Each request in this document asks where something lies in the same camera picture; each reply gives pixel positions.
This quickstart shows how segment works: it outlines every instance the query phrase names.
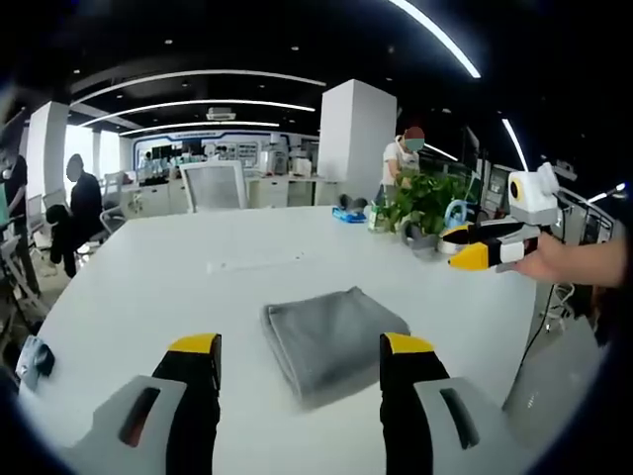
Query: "ceiling light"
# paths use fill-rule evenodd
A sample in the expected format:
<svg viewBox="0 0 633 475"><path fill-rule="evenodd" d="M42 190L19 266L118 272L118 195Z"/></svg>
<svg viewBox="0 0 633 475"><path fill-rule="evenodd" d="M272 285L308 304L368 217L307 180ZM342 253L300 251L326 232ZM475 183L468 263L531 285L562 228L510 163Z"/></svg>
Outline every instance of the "ceiling light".
<svg viewBox="0 0 633 475"><path fill-rule="evenodd" d="M135 107L133 109L127 109L126 111L115 112L114 114L108 114L107 116L98 117L88 122L81 124L82 127L91 126L100 121L107 121L114 117L124 116L126 114L134 114L136 112L151 111L153 109L162 109L163 107L176 107L176 106L189 106L192 104L244 104L249 106L270 106L281 107L282 109L293 109L296 111L314 112L315 108L306 106L296 106L295 104L284 104L282 102L270 102L270 101L250 101L247 99L196 99L192 101L177 101L177 102L165 102L162 104L152 104L150 106Z"/></svg>
<svg viewBox="0 0 633 475"><path fill-rule="evenodd" d="M512 142L514 143L514 147L516 148L518 157L521 159L521 163L523 163L523 169L525 171L529 171L529 169L527 168L527 163L525 162L525 156L523 156L523 150L521 150L521 145L518 144L518 139L516 138L516 134L514 133L514 129L510 125L509 120L501 119L501 121L503 122L503 126L507 130L507 134L510 136L510 138L512 139Z"/></svg>
<svg viewBox="0 0 633 475"><path fill-rule="evenodd" d="M436 151L437 153L444 155L448 158L450 158L451 160L455 160L455 161L459 161L457 158L455 158L453 155L449 155L448 153L446 153L444 150L440 150L439 148L434 147L433 145L429 145L428 143L424 144L424 148L430 148L433 151Z"/></svg>
<svg viewBox="0 0 633 475"><path fill-rule="evenodd" d="M189 77L189 76L203 76L203 75L215 75L215 74L235 74L243 76L263 76L274 77L276 79L286 79L289 81L305 82L308 84L314 84L315 86L325 87L327 84L323 81L316 81L314 79L307 79L305 77L291 76L288 74L280 74L278 72L264 72L264 71L250 71L244 69L195 69L190 71L178 71L178 72L166 72L164 74L154 74L153 76L141 77L139 79L132 79L130 81L115 84L114 86L108 86L95 92L91 92L74 102L70 103L70 106L81 104L82 102L92 99L93 97L101 96L124 87L135 86L137 84L143 84L145 82L160 81L162 79L172 79L174 77Z"/></svg>
<svg viewBox="0 0 633 475"><path fill-rule="evenodd" d="M201 127L201 126L251 126L251 127L279 127L279 124L270 122L242 122L242 121L217 121L217 122L189 122L185 124L169 124L166 126L146 127L134 131L123 132L120 136L131 136L143 132L161 131L163 129L176 129L181 127Z"/></svg>
<svg viewBox="0 0 633 475"><path fill-rule="evenodd" d="M406 0L389 0L397 7L407 12L410 16L416 19L423 27L429 30L436 38L438 38L443 45L445 45L457 58L459 62L466 68L466 70L476 79L482 77L479 71L475 68L473 63L466 55L448 38L437 25L435 25L430 18L420 12L416 7L412 6Z"/></svg>
<svg viewBox="0 0 633 475"><path fill-rule="evenodd" d="M587 200L588 203L595 203L603 198L606 198L606 193L600 193L599 195L595 195L593 198L589 198Z"/></svg>

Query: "white desk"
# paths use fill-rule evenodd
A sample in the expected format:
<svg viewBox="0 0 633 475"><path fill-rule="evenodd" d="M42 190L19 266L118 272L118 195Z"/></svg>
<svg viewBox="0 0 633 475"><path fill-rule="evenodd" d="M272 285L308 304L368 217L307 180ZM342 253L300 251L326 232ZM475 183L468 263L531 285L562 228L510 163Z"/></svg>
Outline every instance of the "white desk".
<svg viewBox="0 0 633 475"><path fill-rule="evenodd" d="M125 224L70 282L40 336L56 363L20 400L54 444L168 345L221 333L220 474L383 474L378 384L302 412L262 335L266 303L359 286L436 345L450 374L501 405L528 336L535 284L513 272L423 262L391 235L347 225L327 207L179 215Z"/></svg>

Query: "white pillar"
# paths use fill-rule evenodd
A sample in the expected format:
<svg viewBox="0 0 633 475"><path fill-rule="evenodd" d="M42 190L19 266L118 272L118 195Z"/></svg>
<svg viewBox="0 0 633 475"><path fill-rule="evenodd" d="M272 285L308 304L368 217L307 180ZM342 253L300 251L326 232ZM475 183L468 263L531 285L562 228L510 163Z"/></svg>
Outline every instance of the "white pillar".
<svg viewBox="0 0 633 475"><path fill-rule="evenodd" d="M27 140L28 196L64 187L63 147L67 122L68 106L58 102L41 106L31 116Z"/></svg>
<svg viewBox="0 0 633 475"><path fill-rule="evenodd" d="M92 133L92 174L101 178L101 131Z"/></svg>
<svg viewBox="0 0 633 475"><path fill-rule="evenodd" d="M372 200L396 134L397 106L396 97L356 79L323 93L318 174L344 182L341 192Z"/></svg>
<svg viewBox="0 0 633 475"><path fill-rule="evenodd" d="M124 171L134 170L134 157L132 156L132 139L119 137L119 160Z"/></svg>

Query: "folded cloth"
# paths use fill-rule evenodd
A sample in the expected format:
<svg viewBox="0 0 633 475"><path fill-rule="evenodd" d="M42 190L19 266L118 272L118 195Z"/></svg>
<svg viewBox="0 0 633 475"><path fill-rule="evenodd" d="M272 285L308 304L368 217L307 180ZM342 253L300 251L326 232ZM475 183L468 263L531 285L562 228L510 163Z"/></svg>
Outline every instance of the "folded cloth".
<svg viewBox="0 0 633 475"><path fill-rule="evenodd" d="M301 302L265 306L262 324L281 370L300 401L318 399L319 393L345 391L344 386L354 380L357 383L363 373L371 373L363 386L378 381L380 335L409 334L403 319L358 287Z"/></svg>

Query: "window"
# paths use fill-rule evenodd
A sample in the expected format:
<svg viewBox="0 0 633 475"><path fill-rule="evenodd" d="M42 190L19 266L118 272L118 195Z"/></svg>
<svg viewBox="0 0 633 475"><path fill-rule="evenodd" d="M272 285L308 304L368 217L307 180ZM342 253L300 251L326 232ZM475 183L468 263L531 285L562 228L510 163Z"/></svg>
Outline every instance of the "window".
<svg viewBox="0 0 633 475"><path fill-rule="evenodd" d="M103 131L99 147L99 176L103 178L107 173L121 170L121 148L119 134Z"/></svg>
<svg viewBox="0 0 633 475"><path fill-rule="evenodd" d="M74 183L70 182L66 177L66 165L68 164L68 159L75 153L81 155L84 170L92 173L92 129L79 126L66 127L66 142L63 150L63 184L66 189L66 197L70 196L70 190L74 186Z"/></svg>

